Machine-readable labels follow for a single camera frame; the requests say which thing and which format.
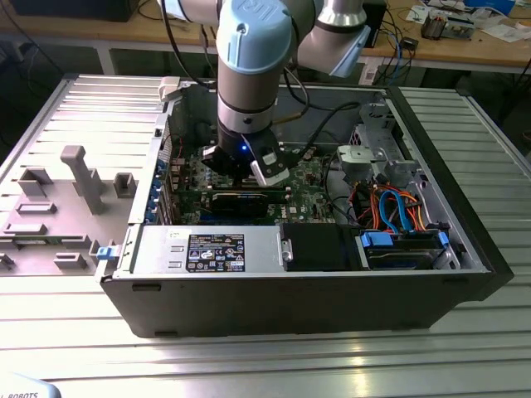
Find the gray plastic block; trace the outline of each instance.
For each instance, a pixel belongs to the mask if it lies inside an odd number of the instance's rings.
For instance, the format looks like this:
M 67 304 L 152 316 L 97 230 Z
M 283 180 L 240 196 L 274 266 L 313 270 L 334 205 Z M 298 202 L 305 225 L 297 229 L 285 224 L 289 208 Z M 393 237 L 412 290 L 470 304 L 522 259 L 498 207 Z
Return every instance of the gray plastic block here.
M 56 253 L 53 260 L 60 269 L 84 269 L 86 261 L 81 253 Z
M 44 224 L 7 224 L 3 232 L 8 235 L 44 235 L 46 226 Z
M 11 259 L 11 257 L 5 253 L 0 253 L 0 269 L 11 270 L 14 265 L 15 262 Z
M 61 153 L 61 161 L 74 174 L 78 188 L 83 193 L 90 212 L 92 214 L 100 214 L 104 210 L 103 202 L 100 199 L 100 186 L 92 180 L 89 169 L 83 160 L 84 157 L 85 149 L 79 145 L 66 145 Z
M 89 257 L 92 259 L 92 261 L 94 262 L 94 264 L 98 264 L 98 258 L 96 257 L 96 255 L 98 254 L 98 249 L 100 248 L 100 243 L 98 240 L 94 239 L 94 241 L 92 242 L 92 245 L 90 245 L 90 248 L 89 248 Z
M 19 250 L 20 247 L 13 239 L 0 239 L 0 250 Z
M 116 196 L 120 199 L 134 197 L 136 193 L 136 182 L 134 181 L 133 174 L 130 172 L 119 172 L 116 174 L 113 185 Z
M 48 176 L 48 173 L 46 170 L 42 167 L 28 167 L 27 171 L 29 171 L 31 174 L 33 174 L 34 178 L 39 181 L 41 185 L 46 184 L 53 184 L 53 181 L 51 180 L 50 176 Z
M 90 177 L 92 178 L 92 182 L 98 187 L 98 192 L 103 194 L 103 191 L 105 189 L 105 184 L 101 181 L 100 175 L 98 174 L 98 170 L 95 168 L 89 168 Z M 73 181 L 72 185 L 74 186 L 74 189 L 76 190 L 77 194 L 82 197 L 83 192 L 79 188 L 79 185 L 77 184 L 77 181 Z
M 44 168 L 28 167 L 18 180 L 18 185 L 30 201 L 46 200 L 42 185 L 52 184 Z
M 37 214 L 53 214 L 57 211 L 56 205 L 47 201 L 39 202 L 33 201 L 31 203 L 19 203 L 16 207 L 20 215 L 37 215 Z
M 44 223 L 47 232 L 41 236 L 43 238 L 46 237 L 46 241 L 57 240 L 54 239 L 54 236 L 73 239 L 87 235 L 92 242 L 98 240 L 101 245 L 107 245 L 109 240 L 115 240 L 121 244 L 127 230 L 129 212 L 134 199 L 119 199 L 116 197 L 113 180 L 102 181 L 102 183 L 105 184 L 104 193 L 101 196 L 105 206 L 104 214 L 92 215 L 85 203 L 85 199 L 76 193 L 72 186 L 72 180 L 62 180 L 42 186 L 47 199 L 57 207 L 55 213 L 49 215 L 21 215 L 16 211 L 18 204 L 33 203 L 29 202 L 24 195 L 21 195 L 20 201 L 10 211 L 5 226 L 7 224 Z M 6 253 L 14 259 L 17 266 L 11 271 L 1 271 L 0 274 L 9 272 L 9 274 L 13 275 L 88 275 L 95 272 L 98 262 L 97 260 L 94 261 L 94 258 L 89 255 L 89 248 L 67 249 L 62 243 L 62 239 L 57 240 L 56 244 L 38 245 L 38 237 L 34 240 L 35 244 L 14 245 L 13 241 L 17 241 L 23 235 L 5 236 L 2 232 L 3 228 L 4 226 L 0 228 L 0 240 L 7 240 L 7 242 L 0 242 L 0 252 Z M 57 268 L 53 261 L 56 258 L 56 253 L 68 251 L 81 253 L 87 263 L 86 268 L 68 270 Z
M 79 239 L 63 239 L 61 243 L 67 249 L 89 249 L 92 241 L 88 235 L 83 235 Z

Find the warning label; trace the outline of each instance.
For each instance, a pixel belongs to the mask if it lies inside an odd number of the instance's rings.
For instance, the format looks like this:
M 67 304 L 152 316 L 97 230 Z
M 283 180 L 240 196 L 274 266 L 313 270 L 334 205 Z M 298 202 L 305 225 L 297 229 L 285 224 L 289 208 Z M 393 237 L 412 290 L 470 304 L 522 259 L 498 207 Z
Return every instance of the warning label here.
M 190 235 L 188 272 L 243 272 L 246 253 L 243 234 Z

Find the cable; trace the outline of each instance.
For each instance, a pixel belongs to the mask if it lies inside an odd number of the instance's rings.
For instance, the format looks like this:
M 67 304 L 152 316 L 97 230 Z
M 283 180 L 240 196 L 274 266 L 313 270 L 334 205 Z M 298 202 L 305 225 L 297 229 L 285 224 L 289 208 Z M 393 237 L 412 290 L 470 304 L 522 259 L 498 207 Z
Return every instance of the cable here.
M 169 39 L 170 44 L 172 45 L 173 54 L 175 54 L 175 58 L 177 58 L 179 65 L 184 70 L 184 73 L 190 79 L 195 81 L 201 87 L 204 87 L 205 89 L 210 90 L 212 88 L 211 85 L 209 85 L 208 83 L 205 83 L 204 81 L 200 81 L 197 77 L 192 76 L 192 74 L 190 74 L 190 72 L 188 71 L 187 67 L 184 65 L 183 59 L 181 58 L 181 53 L 179 52 L 177 43 L 175 42 L 175 38 L 173 37 L 173 34 L 172 34 L 172 27 L 169 24 L 168 13 L 166 12 L 166 0 L 160 0 L 160 5 L 162 8 L 162 12 L 163 12 L 163 21 L 164 21 L 164 26 L 166 27 L 166 32 L 168 34 L 168 39 Z
M 309 136 L 308 143 L 304 146 L 303 150 L 300 151 L 300 158 L 304 156 L 306 152 L 311 148 L 311 146 L 314 144 L 315 140 L 321 133 L 321 131 L 324 129 L 324 126 L 333 118 L 335 114 L 337 114 L 340 110 L 344 110 L 348 107 L 358 107 L 359 102 L 356 101 L 349 101 L 345 102 L 344 104 L 341 104 L 340 106 L 336 106 L 334 109 L 332 109 L 329 114 L 326 115 L 326 117 L 323 119 L 321 124 L 317 127 L 317 129 Z
M 201 46 L 205 54 L 205 60 L 207 60 L 207 64 L 210 67 L 210 70 L 212 71 L 212 75 L 214 76 L 214 78 L 216 78 L 216 70 L 214 69 L 214 66 L 212 66 L 212 63 L 210 62 L 210 58 L 208 56 L 208 35 L 203 25 L 201 25 L 201 31 L 199 32 L 199 41 L 201 42 Z
M 400 215 L 400 222 L 402 223 L 402 226 L 403 226 L 404 230 L 413 231 L 413 228 L 412 228 L 409 220 L 406 217 L 406 206 L 404 205 L 404 202 L 402 200 L 402 197 L 401 197 L 400 193 L 398 193 L 396 191 L 387 190 L 380 196 L 379 210 L 380 210 L 380 217 L 382 218 L 382 221 L 389 228 L 391 228 L 394 231 L 395 234 L 399 233 L 398 228 L 396 228 L 387 219 L 387 216 L 385 215 L 385 198 L 388 197 L 389 195 L 394 195 L 395 198 L 397 199 L 398 214 Z
M 525 96 L 525 93 L 527 93 L 527 91 L 531 88 L 531 77 L 527 77 L 527 79 L 524 80 L 525 74 L 530 66 L 531 58 L 529 58 L 527 65 L 514 83 L 512 95 L 504 102 L 498 112 L 498 122 L 500 125 L 503 124 L 503 122 L 511 115 L 513 109 L 522 100 L 522 98 Z
M 398 39 L 395 35 L 393 35 L 391 32 L 389 32 L 388 35 L 394 39 L 397 45 L 397 52 L 398 52 L 397 67 L 395 67 L 395 70 L 392 73 L 391 80 L 389 80 L 389 85 L 391 85 L 392 82 L 397 78 L 397 72 L 398 72 L 398 69 L 400 68 L 400 61 L 402 60 L 402 48 L 400 47 L 400 44 L 398 43 Z
M 291 97 L 299 102 L 300 104 L 302 105 L 306 105 L 306 100 L 305 99 L 301 99 L 294 91 L 293 91 L 293 88 L 291 87 L 291 83 L 289 80 L 287 80 L 285 77 L 284 77 L 284 80 L 285 80 L 285 86 L 286 88 L 288 89 L 288 91 L 290 92 L 290 95 Z M 334 108 L 326 108 L 324 106 L 321 106 L 321 105 L 316 105 L 316 104 L 312 104 L 311 102 L 309 102 L 309 107 L 312 108 L 312 109 L 317 109 L 317 110 L 334 110 Z M 353 108 L 345 108 L 345 109 L 342 109 L 342 110 L 350 110 L 350 109 L 354 109 L 354 108 L 357 108 L 357 107 L 353 107 Z
M 151 1 L 152 1 L 152 0 L 145 0 L 145 1 L 143 1 L 143 2 L 141 2 L 141 3 L 139 4 L 139 15 L 140 15 L 141 17 L 148 18 L 148 19 L 150 19 L 150 20 L 152 20 L 152 21 L 162 21 L 163 19 L 162 19 L 161 17 L 151 17 L 151 16 L 149 16 L 149 15 L 147 15 L 147 14 L 144 14 L 144 12 L 142 11 L 142 8 L 143 8 L 145 5 L 147 5 L 149 2 L 151 2 Z M 170 21 L 177 21 L 177 18 L 169 18 L 169 20 L 170 20 Z
M 525 76 L 525 72 L 528 71 L 529 67 L 531 66 L 531 57 L 529 58 L 529 61 L 528 61 L 528 64 L 525 66 L 524 70 L 522 71 L 522 73 L 520 74 L 519 78 L 516 80 L 516 83 L 514 83 L 514 85 L 516 87 L 518 87 L 518 84 L 520 83 L 520 81 L 524 78 Z
M 421 213 L 420 207 L 418 207 L 418 222 L 419 222 L 419 226 L 421 227 L 421 229 L 425 231 L 426 227 L 424 226 L 424 221 L 422 221 L 422 213 Z
M 347 219 L 347 222 L 351 221 L 354 225 L 356 226 L 360 226 L 354 219 L 352 216 L 350 216 L 347 212 L 343 211 L 342 208 L 340 208 L 339 206 L 337 206 L 334 201 L 330 200 L 330 194 L 329 194 L 329 187 L 328 187 L 328 180 L 329 180 L 329 173 L 330 173 L 330 167 L 332 166 L 332 162 L 334 161 L 334 159 L 338 156 L 337 153 L 334 153 L 334 155 L 332 155 L 332 157 L 330 158 L 330 162 L 329 162 L 329 165 L 326 167 L 326 173 L 324 174 L 324 195 L 326 196 L 326 199 L 327 201 L 330 203 L 331 207 L 333 209 L 335 209 L 339 214 L 343 215 L 346 219 Z
M 3 9 L 3 12 L 4 14 L 6 14 L 6 17 L 7 19 L 9 19 L 9 21 L 11 22 L 11 24 L 26 38 L 29 40 L 29 42 L 31 44 L 33 44 L 40 52 L 41 54 L 44 55 L 44 57 L 48 60 L 48 62 L 50 62 L 50 64 L 53 65 L 54 68 L 57 69 L 57 71 L 61 74 L 61 75 L 64 75 L 65 72 L 57 65 L 57 63 L 55 63 L 49 56 L 48 54 L 46 54 L 42 49 L 41 47 L 31 38 L 29 37 L 29 35 L 24 31 L 24 29 L 22 29 L 20 27 L 20 25 L 18 25 L 18 23 L 11 17 L 11 15 L 9 14 L 9 12 L 7 12 L 7 8 L 6 8 L 6 5 L 4 4 L 4 1 L 3 0 L 0 0 L 0 5 L 2 5 L 2 9 Z
M 293 120 L 300 119 L 309 110 L 309 94 L 308 94 L 308 90 L 306 89 L 306 87 L 302 84 L 299 78 L 295 76 L 295 73 L 293 73 L 288 68 L 284 68 L 284 71 L 282 73 L 284 75 L 284 80 L 287 85 L 290 83 L 290 80 L 288 79 L 288 74 L 290 74 L 290 76 L 297 82 L 299 87 L 302 89 L 302 92 L 304 93 L 304 108 L 300 112 L 297 112 L 296 114 L 292 114 L 291 116 L 285 116 L 284 118 L 273 120 L 273 125 L 288 123 L 288 122 L 292 122 Z

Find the blue plastic clip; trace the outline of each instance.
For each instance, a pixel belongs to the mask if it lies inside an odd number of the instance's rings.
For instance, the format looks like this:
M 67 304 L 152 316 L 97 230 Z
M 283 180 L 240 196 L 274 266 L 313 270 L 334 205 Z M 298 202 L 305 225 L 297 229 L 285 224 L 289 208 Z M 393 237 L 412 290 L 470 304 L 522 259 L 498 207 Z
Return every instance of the blue plastic clip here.
M 96 259 L 98 260 L 115 260 L 119 258 L 121 245 L 117 246 L 102 246 L 96 253 Z
M 365 232 L 362 235 L 363 247 L 393 246 L 392 237 L 388 232 Z
M 160 174 L 161 172 L 165 172 L 167 166 L 168 165 L 166 164 L 164 160 L 157 159 L 157 174 Z
M 155 215 L 151 211 L 146 211 L 144 219 L 146 222 L 155 222 Z
M 448 245 L 450 244 L 448 235 L 445 232 L 439 232 L 439 240 L 445 248 L 448 247 Z

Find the electronic device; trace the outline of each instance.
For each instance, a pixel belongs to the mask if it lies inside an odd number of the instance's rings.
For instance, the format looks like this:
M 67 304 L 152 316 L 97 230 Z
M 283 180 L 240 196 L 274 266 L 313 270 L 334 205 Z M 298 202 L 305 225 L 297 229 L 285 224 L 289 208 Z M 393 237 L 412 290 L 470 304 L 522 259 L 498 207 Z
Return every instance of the electronic device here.
M 426 39 L 439 40 L 441 37 L 449 39 L 470 39 L 474 34 L 475 26 L 466 15 L 432 9 L 428 13 L 424 24 L 421 27 L 422 37 Z
M 385 0 L 364 0 L 363 10 L 367 14 L 367 21 L 365 25 L 371 28 L 371 32 L 368 35 L 365 48 L 374 48 L 380 27 L 382 26 L 383 17 L 385 16 L 385 10 L 387 9 L 387 3 Z
M 18 15 L 70 17 L 127 22 L 139 0 L 11 0 Z
M 531 172 L 472 99 L 301 84 L 312 109 L 279 75 L 299 43 L 301 65 L 348 74 L 361 3 L 201 4 L 161 0 L 166 23 L 219 18 L 216 84 L 61 83 L 0 170 L 4 274 L 97 265 L 140 337 L 428 328 L 512 278 L 480 219 L 506 210 L 466 184 Z

